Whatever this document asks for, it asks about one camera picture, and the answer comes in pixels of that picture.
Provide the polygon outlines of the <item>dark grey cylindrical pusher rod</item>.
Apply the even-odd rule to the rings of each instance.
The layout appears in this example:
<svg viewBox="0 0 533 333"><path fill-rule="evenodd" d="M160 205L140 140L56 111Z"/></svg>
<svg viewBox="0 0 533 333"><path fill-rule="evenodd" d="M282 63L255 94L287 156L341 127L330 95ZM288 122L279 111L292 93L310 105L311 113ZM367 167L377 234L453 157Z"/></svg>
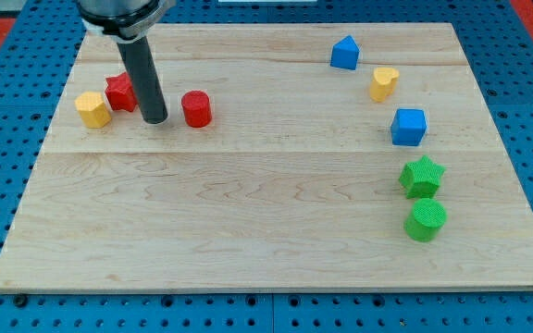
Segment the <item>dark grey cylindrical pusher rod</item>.
<svg viewBox="0 0 533 333"><path fill-rule="evenodd" d="M148 124L167 120L167 106L147 38L142 37L133 43L119 43L118 51L130 77L143 120Z"/></svg>

